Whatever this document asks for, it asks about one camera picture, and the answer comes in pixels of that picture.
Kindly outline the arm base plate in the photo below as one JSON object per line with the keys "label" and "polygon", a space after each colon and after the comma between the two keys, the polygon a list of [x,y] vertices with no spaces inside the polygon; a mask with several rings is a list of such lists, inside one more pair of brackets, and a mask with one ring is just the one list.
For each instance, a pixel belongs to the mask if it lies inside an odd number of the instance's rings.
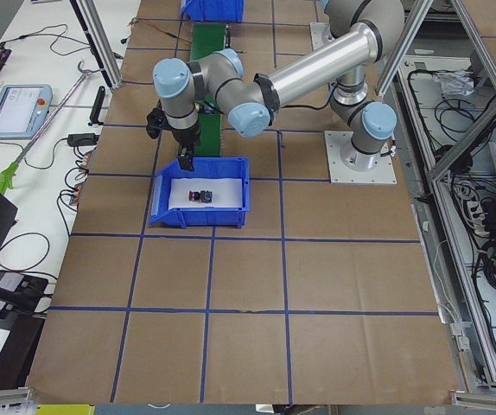
{"label": "arm base plate", "polygon": [[347,185],[397,184],[390,156],[382,156],[387,150],[384,144],[375,155],[358,152],[352,143],[351,131],[324,131],[330,182]]}
{"label": "arm base plate", "polygon": [[337,39],[337,37],[332,34],[328,22],[311,22],[309,24],[309,32],[313,51],[325,47]]}

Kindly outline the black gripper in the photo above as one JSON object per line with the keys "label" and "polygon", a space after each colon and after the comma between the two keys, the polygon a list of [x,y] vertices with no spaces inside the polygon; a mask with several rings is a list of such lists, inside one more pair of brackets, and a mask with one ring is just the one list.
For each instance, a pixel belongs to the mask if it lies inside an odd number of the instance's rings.
{"label": "black gripper", "polygon": [[177,154],[180,168],[185,171],[194,171],[194,148],[200,146],[201,127],[193,124],[187,129],[171,130],[175,141],[181,146]]}

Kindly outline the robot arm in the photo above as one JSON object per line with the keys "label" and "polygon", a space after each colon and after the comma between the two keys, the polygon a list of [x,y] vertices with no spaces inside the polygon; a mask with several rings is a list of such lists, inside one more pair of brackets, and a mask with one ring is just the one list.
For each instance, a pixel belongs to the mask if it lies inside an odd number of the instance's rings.
{"label": "robot arm", "polygon": [[255,137],[281,108],[335,81],[332,109],[346,123],[357,122],[363,143],[356,150],[373,153],[373,135],[363,123],[363,108],[373,102],[365,68],[394,49],[404,28],[404,7],[399,1],[324,1],[321,6],[331,41],[273,73],[256,74],[251,82],[244,80],[242,62],[231,48],[196,61],[159,61],[152,74],[159,101],[147,117],[148,135],[156,139],[170,131],[180,145],[180,167],[191,171],[201,134],[197,101],[212,96],[240,136]]}

